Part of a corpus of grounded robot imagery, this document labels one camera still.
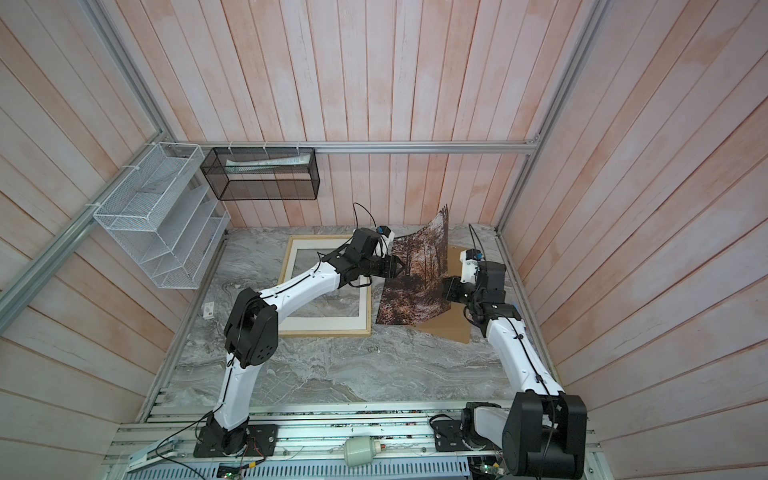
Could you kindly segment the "wooden backing board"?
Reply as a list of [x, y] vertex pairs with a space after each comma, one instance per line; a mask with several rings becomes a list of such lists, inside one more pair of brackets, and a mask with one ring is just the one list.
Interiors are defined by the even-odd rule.
[[[461, 276], [460, 253], [464, 247], [448, 246], [448, 275]], [[443, 339], [467, 344], [471, 339], [472, 325], [466, 320], [463, 305], [452, 303], [448, 311], [414, 326], [415, 330]]]

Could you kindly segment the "autumn forest photo print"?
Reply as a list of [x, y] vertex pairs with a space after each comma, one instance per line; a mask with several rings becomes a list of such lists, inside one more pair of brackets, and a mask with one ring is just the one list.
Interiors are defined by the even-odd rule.
[[448, 276], [448, 227], [449, 209], [443, 206], [429, 224], [394, 239], [392, 253], [405, 270], [385, 281], [377, 324], [415, 326], [449, 310], [442, 293]]

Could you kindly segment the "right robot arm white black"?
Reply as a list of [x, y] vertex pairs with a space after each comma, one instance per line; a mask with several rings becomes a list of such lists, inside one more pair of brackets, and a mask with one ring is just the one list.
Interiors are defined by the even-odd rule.
[[587, 407], [567, 394], [538, 356], [517, 307], [505, 300], [506, 267], [477, 249], [460, 254], [461, 274], [443, 281], [443, 295], [464, 306], [498, 355], [515, 389], [511, 407], [469, 402], [462, 437], [471, 447], [499, 447], [513, 476], [579, 479], [586, 460]]

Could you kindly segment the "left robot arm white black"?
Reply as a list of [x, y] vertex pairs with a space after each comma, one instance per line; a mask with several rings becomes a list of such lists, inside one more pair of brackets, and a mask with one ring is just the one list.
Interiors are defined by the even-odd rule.
[[213, 422], [229, 433], [248, 423], [249, 405], [261, 365], [276, 352], [280, 323], [311, 301], [362, 277], [391, 279], [405, 265], [391, 251], [387, 226], [360, 227], [308, 270], [274, 287], [240, 291], [225, 325], [226, 372]]

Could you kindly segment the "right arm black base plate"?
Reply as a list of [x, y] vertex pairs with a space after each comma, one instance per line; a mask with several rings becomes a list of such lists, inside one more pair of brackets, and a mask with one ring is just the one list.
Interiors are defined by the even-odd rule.
[[505, 421], [496, 417], [455, 420], [439, 416], [428, 421], [439, 452], [506, 450], [513, 445]]

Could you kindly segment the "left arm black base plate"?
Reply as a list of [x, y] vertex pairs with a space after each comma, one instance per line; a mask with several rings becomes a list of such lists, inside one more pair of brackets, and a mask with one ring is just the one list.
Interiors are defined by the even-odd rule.
[[212, 420], [200, 429], [193, 457], [269, 457], [274, 454], [277, 438], [276, 424], [243, 423], [233, 430], [226, 430]]

